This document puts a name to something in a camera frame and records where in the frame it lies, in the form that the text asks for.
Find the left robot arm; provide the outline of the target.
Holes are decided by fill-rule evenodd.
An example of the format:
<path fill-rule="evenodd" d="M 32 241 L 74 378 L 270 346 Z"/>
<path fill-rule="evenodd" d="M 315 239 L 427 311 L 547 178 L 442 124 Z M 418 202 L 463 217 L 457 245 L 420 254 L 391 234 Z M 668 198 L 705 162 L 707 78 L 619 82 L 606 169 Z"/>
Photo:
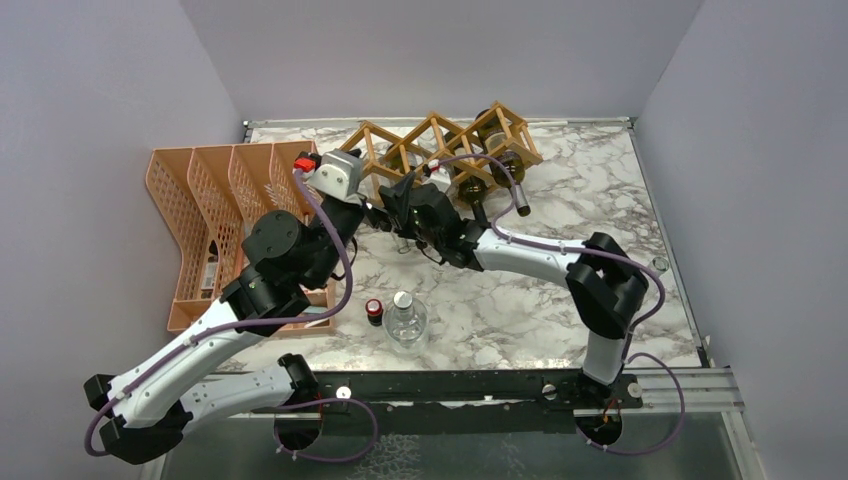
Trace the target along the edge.
<path fill-rule="evenodd" d="M 362 199 L 326 196 L 310 225 L 283 210 L 264 215 L 243 243 L 248 266 L 198 320 L 141 365 L 85 382 L 97 412 L 86 452 L 140 465 L 211 422 L 281 404 L 309 406 L 317 382 L 300 355 L 285 354 L 254 373 L 204 379 L 282 326 L 323 321 L 346 306 L 353 292 L 347 245 L 367 209 Z"/>

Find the round clear glass decanter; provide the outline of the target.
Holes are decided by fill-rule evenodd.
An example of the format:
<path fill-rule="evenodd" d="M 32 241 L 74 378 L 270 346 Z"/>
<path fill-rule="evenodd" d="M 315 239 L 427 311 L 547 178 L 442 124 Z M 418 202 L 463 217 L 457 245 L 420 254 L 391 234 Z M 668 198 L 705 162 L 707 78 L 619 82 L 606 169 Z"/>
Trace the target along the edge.
<path fill-rule="evenodd" d="M 408 291 L 392 297 L 383 316 L 390 347 L 404 356 L 420 356 L 429 342 L 429 318 L 424 303 Z"/>

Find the tall clear glass bottle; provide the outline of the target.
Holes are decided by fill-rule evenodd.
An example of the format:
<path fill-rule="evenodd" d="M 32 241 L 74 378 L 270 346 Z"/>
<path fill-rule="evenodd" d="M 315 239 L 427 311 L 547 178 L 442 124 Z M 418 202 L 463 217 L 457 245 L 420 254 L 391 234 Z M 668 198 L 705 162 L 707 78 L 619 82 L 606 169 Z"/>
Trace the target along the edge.
<path fill-rule="evenodd" d="M 408 171 L 404 174 L 404 177 L 414 177 L 422 184 L 431 183 L 433 170 L 427 158 L 410 150 L 406 150 L 405 155 Z"/>

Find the green wine bottle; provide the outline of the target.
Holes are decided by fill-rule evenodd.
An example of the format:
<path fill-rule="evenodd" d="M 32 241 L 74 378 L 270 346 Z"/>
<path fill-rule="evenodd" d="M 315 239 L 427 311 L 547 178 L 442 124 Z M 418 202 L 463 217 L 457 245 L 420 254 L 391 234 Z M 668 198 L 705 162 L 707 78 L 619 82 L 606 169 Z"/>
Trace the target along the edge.
<path fill-rule="evenodd" d="M 444 135 L 445 142 L 449 142 L 456 138 L 456 135 L 448 131 Z M 469 141 L 468 148 L 463 142 L 457 144 L 457 146 L 453 149 L 454 156 L 461 156 L 469 153 L 476 153 L 475 147 L 473 143 Z M 457 175 L 463 173 L 463 170 L 458 167 L 460 161 L 452 162 L 452 175 L 455 178 Z M 456 196 L 457 198 L 464 204 L 468 205 L 472 213 L 474 215 L 475 221 L 483 224 L 489 224 L 489 220 L 484 208 L 484 201 L 487 196 L 488 186 L 486 182 L 474 175 L 469 175 L 464 181 L 457 184 L 456 187 Z"/>
<path fill-rule="evenodd" d="M 503 188 L 508 188 L 510 193 L 515 197 L 515 207 L 518 215 L 520 217 L 529 216 L 532 209 L 521 185 L 526 173 L 523 160 L 517 152 L 511 149 L 506 149 L 497 156 L 492 154 L 492 151 L 507 139 L 499 118 L 495 116 L 493 119 L 481 124 L 477 128 L 477 135 L 481 141 L 483 152 L 496 158 L 512 177 L 509 180 L 503 170 L 495 164 L 490 163 L 489 169 L 495 182 Z"/>

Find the clear round glass bottle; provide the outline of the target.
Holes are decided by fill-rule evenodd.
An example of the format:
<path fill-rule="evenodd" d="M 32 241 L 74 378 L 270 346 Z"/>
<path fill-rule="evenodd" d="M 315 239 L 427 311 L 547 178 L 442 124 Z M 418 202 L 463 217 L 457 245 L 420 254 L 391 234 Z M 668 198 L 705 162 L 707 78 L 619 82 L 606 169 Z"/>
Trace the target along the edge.
<path fill-rule="evenodd" d="M 412 244 L 410 243 L 410 241 L 408 239 L 397 238 L 396 239 L 396 247 L 397 247 L 397 252 L 399 254 L 403 255 L 403 254 L 407 254 L 411 251 Z"/>

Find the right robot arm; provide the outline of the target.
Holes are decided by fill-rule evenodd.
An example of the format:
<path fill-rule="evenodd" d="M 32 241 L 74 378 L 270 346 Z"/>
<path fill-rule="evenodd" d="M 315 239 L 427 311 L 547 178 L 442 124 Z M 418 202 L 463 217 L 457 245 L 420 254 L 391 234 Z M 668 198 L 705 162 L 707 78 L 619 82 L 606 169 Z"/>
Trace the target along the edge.
<path fill-rule="evenodd" d="M 462 218 L 445 193 L 431 184 L 415 185 L 413 175 L 380 187 L 378 195 L 383 206 L 376 225 L 432 248 L 441 264 L 510 272 L 567 288 L 589 330 L 578 396 L 600 407 L 616 395 L 629 328 L 648 280 L 611 236 L 596 232 L 579 242 L 497 231 L 489 222 Z"/>

